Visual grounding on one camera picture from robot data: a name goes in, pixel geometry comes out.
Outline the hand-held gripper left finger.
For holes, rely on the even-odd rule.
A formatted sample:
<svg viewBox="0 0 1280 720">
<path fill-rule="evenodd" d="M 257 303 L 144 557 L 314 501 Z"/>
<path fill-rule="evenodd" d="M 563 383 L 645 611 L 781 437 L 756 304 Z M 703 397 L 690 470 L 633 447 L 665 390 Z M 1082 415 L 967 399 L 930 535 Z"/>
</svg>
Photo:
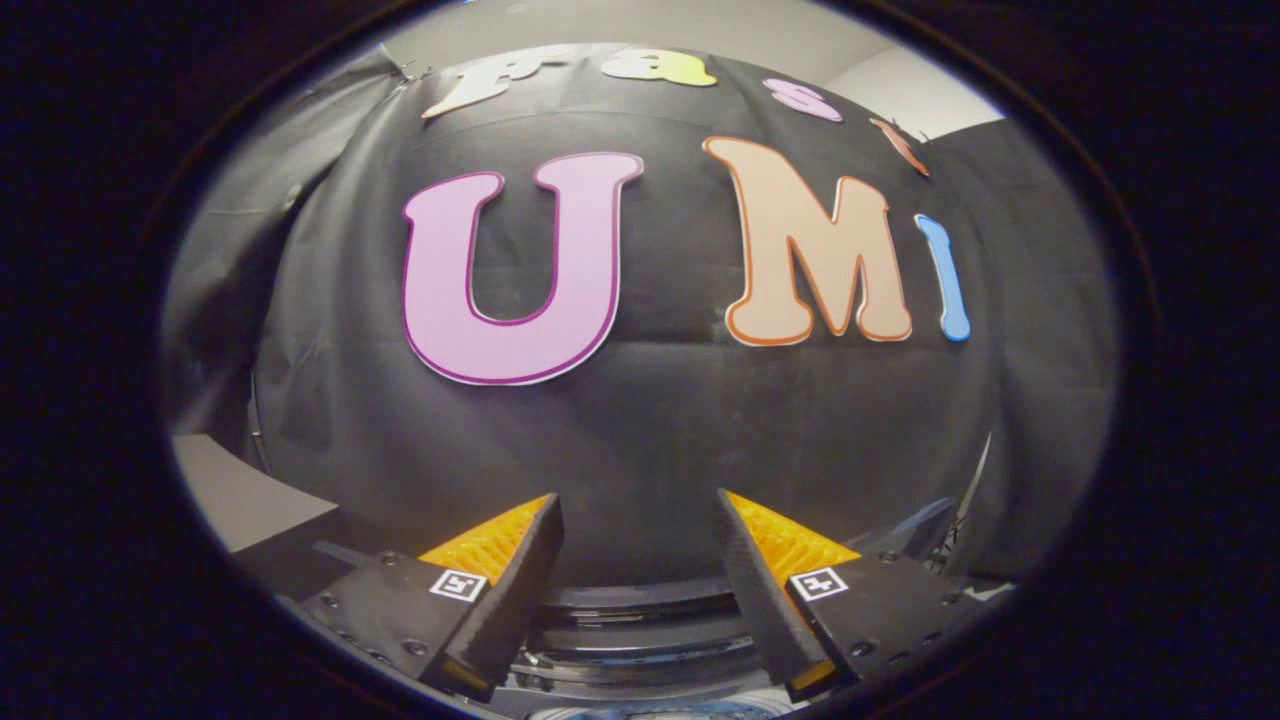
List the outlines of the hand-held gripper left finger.
<svg viewBox="0 0 1280 720">
<path fill-rule="evenodd" d="M 488 702 L 541 607 L 564 538 L 559 505 L 548 493 L 419 556 L 384 551 L 301 610 L 410 680 Z"/>
</svg>

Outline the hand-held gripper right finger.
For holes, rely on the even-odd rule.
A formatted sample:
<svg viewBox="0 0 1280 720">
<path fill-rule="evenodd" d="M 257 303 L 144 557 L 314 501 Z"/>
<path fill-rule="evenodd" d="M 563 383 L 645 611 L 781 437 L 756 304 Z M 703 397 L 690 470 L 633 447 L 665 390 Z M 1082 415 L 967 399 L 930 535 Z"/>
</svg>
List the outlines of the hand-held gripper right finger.
<svg viewBox="0 0 1280 720">
<path fill-rule="evenodd" d="M 867 705 L 940 669 L 1001 605 L 1000 585 L 945 575 L 941 552 L 909 553 L 946 498 L 841 544 L 741 495 L 717 497 L 735 602 L 791 700 Z"/>
</svg>

